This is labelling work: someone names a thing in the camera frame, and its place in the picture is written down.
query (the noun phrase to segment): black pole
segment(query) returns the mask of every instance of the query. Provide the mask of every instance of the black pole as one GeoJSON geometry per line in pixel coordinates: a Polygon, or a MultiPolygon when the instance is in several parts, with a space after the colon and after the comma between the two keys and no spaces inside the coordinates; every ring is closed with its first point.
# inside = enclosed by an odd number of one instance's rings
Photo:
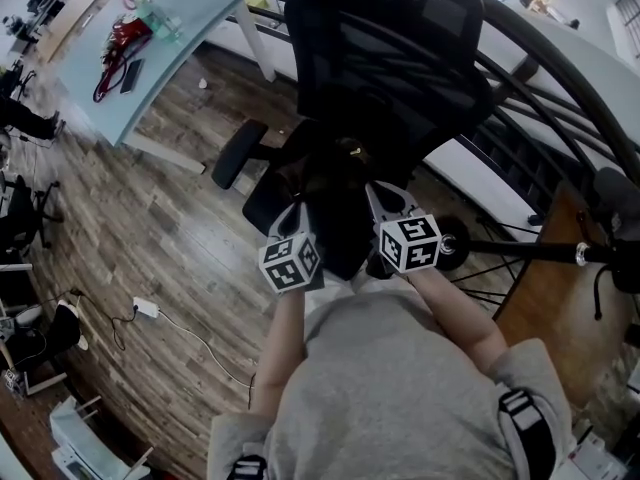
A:
{"type": "MultiPolygon", "coordinates": [[[[470,252],[515,256],[528,260],[555,261],[576,264],[578,244],[537,244],[519,242],[488,242],[469,240],[466,246],[470,252]]],[[[589,263],[612,263],[614,251],[601,245],[590,245],[584,252],[589,263]]]]}

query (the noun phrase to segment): power strip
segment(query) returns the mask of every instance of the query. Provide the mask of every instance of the power strip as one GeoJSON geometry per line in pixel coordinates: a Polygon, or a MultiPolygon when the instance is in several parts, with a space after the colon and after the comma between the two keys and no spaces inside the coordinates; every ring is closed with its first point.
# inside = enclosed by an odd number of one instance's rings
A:
{"type": "Polygon", "coordinates": [[[157,304],[140,297],[133,298],[133,309],[134,311],[144,313],[151,318],[158,318],[158,314],[160,313],[160,308],[157,304]]]}

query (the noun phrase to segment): office chair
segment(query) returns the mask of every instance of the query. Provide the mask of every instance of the office chair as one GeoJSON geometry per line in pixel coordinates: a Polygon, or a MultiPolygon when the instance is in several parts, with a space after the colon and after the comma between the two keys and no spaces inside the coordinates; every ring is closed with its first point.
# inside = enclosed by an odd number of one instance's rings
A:
{"type": "Polygon", "coordinates": [[[34,192],[35,200],[32,200],[32,190],[27,187],[22,176],[18,176],[15,182],[10,182],[0,171],[0,191],[5,192],[7,187],[14,189],[7,215],[0,219],[0,251],[17,250],[24,253],[36,235],[40,237],[42,247],[51,247],[51,243],[45,239],[44,221],[61,223],[64,219],[52,217],[44,209],[51,189],[59,186],[57,181],[51,183],[46,192],[34,192]]]}
{"type": "MultiPolygon", "coordinates": [[[[267,234],[292,201],[304,198],[323,267],[350,279],[374,237],[364,185],[379,179],[406,187],[426,155],[474,133],[493,110],[489,83],[474,66],[483,5],[288,0],[285,19],[298,68],[298,112],[307,119],[280,149],[259,143],[266,125],[245,123],[212,178],[227,189],[248,158],[268,160],[245,217],[267,234]]],[[[379,197],[393,207],[391,194],[379,197]]]]}

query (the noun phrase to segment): strap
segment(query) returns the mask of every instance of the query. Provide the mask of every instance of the strap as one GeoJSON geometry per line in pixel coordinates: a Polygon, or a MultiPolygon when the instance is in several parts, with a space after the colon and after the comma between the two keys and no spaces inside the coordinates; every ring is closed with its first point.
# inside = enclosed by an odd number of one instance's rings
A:
{"type": "Polygon", "coordinates": [[[556,450],[547,420],[533,398],[521,389],[500,397],[500,411],[509,415],[529,464],[530,480],[549,480],[556,463],[556,450]]]}
{"type": "Polygon", "coordinates": [[[267,461],[259,455],[240,457],[231,468],[227,480],[266,480],[267,461]]]}

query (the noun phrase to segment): wooden floor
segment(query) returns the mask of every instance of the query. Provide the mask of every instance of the wooden floor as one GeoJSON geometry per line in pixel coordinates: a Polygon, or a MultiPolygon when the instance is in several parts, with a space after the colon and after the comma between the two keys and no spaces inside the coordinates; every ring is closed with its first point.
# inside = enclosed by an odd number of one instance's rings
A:
{"type": "MultiPolygon", "coordinates": [[[[156,448],[154,465],[183,479],[204,478],[210,420],[246,407],[247,389],[229,379],[198,341],[162,318],[140,315],[116,324],[126,344],[119,350],[104,313],[127,318],[134,296],[152,300],[249,382],[274,301],[256,262],[264,238],[241,212],[263,166],[249,162],[228,191],[209,173],[247,118],[269,125],[266,142],[282,143],[300,120],[295,101],[288,83],[269,84],[246,61],[201,47],[140,125],[146,135],[202,159],[209,168],[197,176],[95,137],[44,69],[27,100],[42,114],[60,108],[68,121],[51,149],[19,143],[11,155],[10,171],[28,184],[61,182],[54,204],[65,222],[50,228],[52,249],[35,246],[29,257],[36,289],[45,300],[77,287],[100,308],[81,300],[90,350],[65,354],[64,364],[85,396],[102,395],[140,447],[156,448]],[[198,88],[201,77],[209,83],[206,90],[198,88]]],[[[426,171],[416,171],[410,190],[427,211],[455,213],[486,238],[473,210],[426,171]]],[[[471,258],[454,275],[495,264],[471,258]]],[[[501,270],[467,287],[506,293],[510,285],[509,273],[501,270]]]]}

